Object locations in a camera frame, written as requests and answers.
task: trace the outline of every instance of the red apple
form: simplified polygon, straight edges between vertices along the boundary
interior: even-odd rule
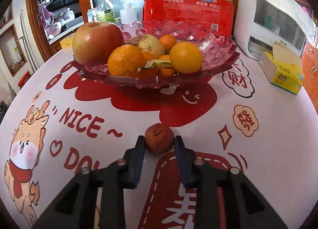
[[[94,67],[107,63],[112,52],[124,45],[120,29],[110,22],[90,22],[77,29],[73,54],[78,63]]]
[[[147,128],[145,133],[146,147],[154,154],[163,154],[168,151],[174,141],[173,131],[162,123]]]

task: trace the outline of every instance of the screw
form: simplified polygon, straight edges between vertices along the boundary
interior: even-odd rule
[[[91,172],[91,169],[88,167],[84,167],[81,169],[81,174],[89,174]]]
[[[194,161],[194,164],[195,164],[195,165],[203,165],[204,162],[203,162],[203,160],[201,160],[201,159],[196,159],[196,160]]]
[[[126,160],[125,160],[125,159],[123,159],[123,158],[118,159],[118,160],[117,160],[117,164],[118,164],[119,166],[123,166],[123,165],[125,165],[125,164],[126,164]]]
[[[231,172],[231,174],[238,175],[239,172],[240,172],[240,170],[239,170],[239,168],[237,168],[237,167],[232,167],[232,168],[230,169],[230,172]]]

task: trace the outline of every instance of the banana peel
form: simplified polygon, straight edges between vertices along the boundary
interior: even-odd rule
[[[173,68],[170,60],[149,60],[142,69],[160,69],[160,68]]]

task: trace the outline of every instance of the red scarf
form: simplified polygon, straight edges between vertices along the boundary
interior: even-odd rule
[[[22,197],[22,183],[30,181],[32,177],[31,169],[21,169],[17,167],[10,159],[9,161],[10,171],[13,176],[13,192],[16,198]]]

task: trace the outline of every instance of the printed tablecloth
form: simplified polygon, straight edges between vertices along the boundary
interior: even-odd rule
[[[81,167],[122,158],[158,122],[182,135],[198,158],[239,167],[290,229],[310,213],[318,199],[318,117],[303,88],[295,96],[271,85],[242,52],[211,80],[155,90],[82,79],[72,61],[72,49],[47,61],[0,126],[0,197],[21,228]],[[180,184],[173,151],[146,152],[139,186],[124,191],[127,228],[193,228],[195,195]]]

